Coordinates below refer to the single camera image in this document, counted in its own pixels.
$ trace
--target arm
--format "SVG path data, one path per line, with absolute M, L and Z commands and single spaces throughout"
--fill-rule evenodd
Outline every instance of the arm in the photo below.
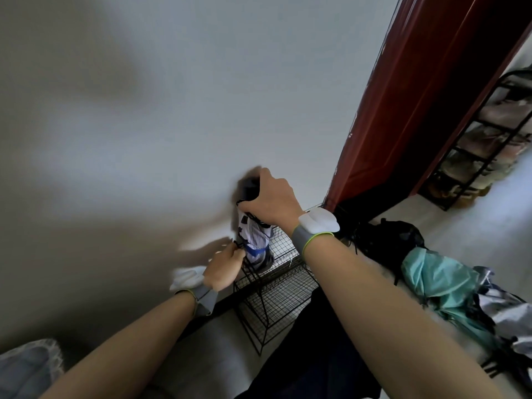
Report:
M 204 273 L 216 291 L 229 286 L 245 252 L 229 244 Z M 125 399 L 137 397 L 194 316 L 196 300 L 182 291 L 119 331 L 48 389 L 41 399 Z
M 304 213 L 288 182 L 261 171 L 259 197 L 240 208 L 291 236 Z M 502 398 L 482 368 L 402 290 L 331 235 L 304 258 L 356 349 L 394 398 Z

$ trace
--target forearm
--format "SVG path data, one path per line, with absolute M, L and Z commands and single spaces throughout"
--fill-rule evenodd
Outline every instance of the forearm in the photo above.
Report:
M 190 293 L 173 296 L 105 341 L 41 399 L 136 397 L 194 316 L 194 308 Z
M 314 238 L 304 258 L 350 339 L 390 395 L 502 397 L 480 366 L 420 305 L 336 238 Z

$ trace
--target green fabric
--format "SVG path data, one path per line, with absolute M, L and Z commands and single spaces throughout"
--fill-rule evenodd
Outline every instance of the green fabric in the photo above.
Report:
M 493 335 L 466 316 L 466 304 L 480 276 L 477 271 L 419 247 L 409 252 L 401 270 L 406 284 L 422 303 L 430 303 L 438 315 L 462 328 L 483 346 L 494 347 Z

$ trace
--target tile floor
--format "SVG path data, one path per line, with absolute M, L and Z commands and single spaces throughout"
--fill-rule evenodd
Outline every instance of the tile floor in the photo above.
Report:
M 469 266 L 493 268 L 497 284 L 532 301 L 532 152 L 469 209 L 445 213 L 412 196 L 380 217 L 413 223 L 430 249 Z M 485 358 L 475 342 L 437 315 L 433 318 L 477 361 Z M 284 334 L 258 357 L 236 316 L 228 312 L 178 343 L 155 383 L 176 397 L 232 399 L 249 386 Z M 495 382 L 506 397 L 525 397 L 506 376 Z

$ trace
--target wire basket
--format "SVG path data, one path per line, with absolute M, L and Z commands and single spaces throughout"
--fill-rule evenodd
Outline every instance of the wire basket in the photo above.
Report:
M 253 290 L 235 311 L 259 355 L 268 342 L 295 321 L 318 287 L 314 275 L 280 228 L 273 229 L 269 246 L 273 266 L 257 273 L 244 260 L 244 275 L 234 283 L 235 292 Z

